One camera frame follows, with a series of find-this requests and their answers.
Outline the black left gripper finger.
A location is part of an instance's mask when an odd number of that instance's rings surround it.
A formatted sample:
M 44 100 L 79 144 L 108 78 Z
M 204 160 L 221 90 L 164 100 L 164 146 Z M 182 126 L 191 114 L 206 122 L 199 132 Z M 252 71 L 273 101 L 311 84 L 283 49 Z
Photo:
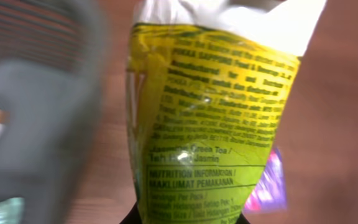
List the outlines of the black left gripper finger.
M 142 224 L 137 202 L 119 224 Z

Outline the purple square packet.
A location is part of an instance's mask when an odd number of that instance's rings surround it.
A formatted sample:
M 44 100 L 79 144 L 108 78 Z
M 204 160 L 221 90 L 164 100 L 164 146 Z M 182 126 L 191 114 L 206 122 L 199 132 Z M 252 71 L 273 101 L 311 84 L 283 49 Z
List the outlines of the purple square packet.
M 242 213 L 270 213 L 287 209 L 287 193 L 280 151 L 274 147 L 258 184 L 249 195 Z

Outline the green yellow drink pouch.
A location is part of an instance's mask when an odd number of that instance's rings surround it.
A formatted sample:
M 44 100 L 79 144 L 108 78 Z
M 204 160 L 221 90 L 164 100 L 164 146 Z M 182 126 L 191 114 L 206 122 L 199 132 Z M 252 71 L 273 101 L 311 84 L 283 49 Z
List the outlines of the green yellow drink pouch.
M 235 223 L 265 169 L 325 0 L 145 0 L 127 130 L 146 224 Z

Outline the grey plastic mesh basket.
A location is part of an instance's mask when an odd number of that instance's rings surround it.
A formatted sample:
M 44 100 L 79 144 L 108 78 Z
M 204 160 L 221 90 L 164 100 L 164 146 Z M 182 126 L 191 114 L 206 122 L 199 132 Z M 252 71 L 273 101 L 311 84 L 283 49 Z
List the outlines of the grey plastic mesh basket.
M 0 202 L 64 223 L 101 113 L 106 25 L 96 1 L 0 0 Z

